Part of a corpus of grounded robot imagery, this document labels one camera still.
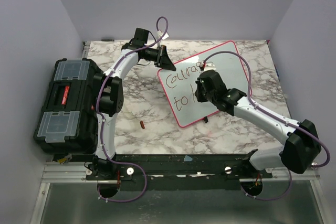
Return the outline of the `whiteboard with pink frame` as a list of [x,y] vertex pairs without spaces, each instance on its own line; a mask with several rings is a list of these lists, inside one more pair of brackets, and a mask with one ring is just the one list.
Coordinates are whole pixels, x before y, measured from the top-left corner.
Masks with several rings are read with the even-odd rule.
[[[216,106],[209,102],[199,103],[194,94],[197,87],[195,81],[201,73],[200,63],[206,57],[218,51],[237,53],[238,49],[233,41],[227,41],[177,61],[174,64],[175,71],[160,69],[157,72],[159,81],[180,127],[190,126],[218,112]],[[208,61],[215,65],[227,88],[236,88],[247,93],[248,73],[244,69],[244,63],[238,57],[232,54],[219,54]]]

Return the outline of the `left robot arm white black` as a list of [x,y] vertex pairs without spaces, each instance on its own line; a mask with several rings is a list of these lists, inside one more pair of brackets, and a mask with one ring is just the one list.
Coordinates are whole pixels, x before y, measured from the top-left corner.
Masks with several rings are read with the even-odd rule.
[[96,99],[98,120],[98,144],[92,160],[91,170],[104,179],[112,179],[116,175],[117,161],[114,160],[116,149],[114,135],[116,119],[123,107],[123,79],[141,59],[154,62],[156,67],[175,71],[176,67],[167,55],[165,45],[160,41],[167,38],[167,31],[157,30],[159,38],[148,45],[149,31],[137,28],[130,42],[124,44],[117,61],[100,77],[101,84]]

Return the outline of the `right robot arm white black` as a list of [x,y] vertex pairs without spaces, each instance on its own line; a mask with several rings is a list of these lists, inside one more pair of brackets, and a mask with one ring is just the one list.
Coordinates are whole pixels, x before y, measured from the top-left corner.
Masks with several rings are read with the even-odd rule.
[[298,122],[258,106],[248,100],[246,93],[226,88],[214,70],[202,72],[196,85],[198,102],[210,102],[218,110],[254,124],[281,143],[280,147],[249,152],[241,165],[246,177],[255,177],[266,168],[280,167],[303,174],[321,152],[321,145],[316,140],[317,130],[311,121]]

